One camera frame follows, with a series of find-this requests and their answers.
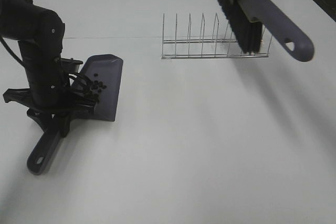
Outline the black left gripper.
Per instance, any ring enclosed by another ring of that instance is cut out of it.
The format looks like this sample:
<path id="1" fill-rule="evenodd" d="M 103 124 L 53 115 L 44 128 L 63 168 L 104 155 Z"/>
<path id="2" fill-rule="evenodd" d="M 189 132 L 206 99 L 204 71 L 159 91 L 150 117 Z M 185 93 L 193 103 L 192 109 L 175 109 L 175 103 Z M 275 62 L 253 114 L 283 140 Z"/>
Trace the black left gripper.
<path id="1" fill-rule="evenodd" d="M 45 132 L 51 123 L 51 114 L 56 121 L 61 137 L 70 131 L 71 113 L 94 114 L 96 100 L 91 97 L 91 80 L 78 72 L 80 60 L 56 57 L 52 60 L 23 57 L 27 65 L 29 87 L 7 89 L 4 101 L 17 102 L 34 111 L 27 116 Z"/>

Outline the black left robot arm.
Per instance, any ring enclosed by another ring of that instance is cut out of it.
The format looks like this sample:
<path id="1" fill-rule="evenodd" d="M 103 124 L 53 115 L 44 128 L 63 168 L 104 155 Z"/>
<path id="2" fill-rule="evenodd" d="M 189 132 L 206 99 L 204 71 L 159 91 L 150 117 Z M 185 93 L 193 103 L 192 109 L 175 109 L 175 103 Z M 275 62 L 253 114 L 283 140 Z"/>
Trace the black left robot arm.
<path id="1" fill-rule="evenodd" d="M 83 62 L 61 57 L 65 24 L 53 10 L 30 0 L 1 0 L 1 43 L 24 67 L 29 87 L 8 89 L 6 103 L 28 107 L 28 115 L 47 130 L 52 123 L 61 136 L 70 131 L 75 111 L 92 112 L 92 81 L 78 72 Z"/>

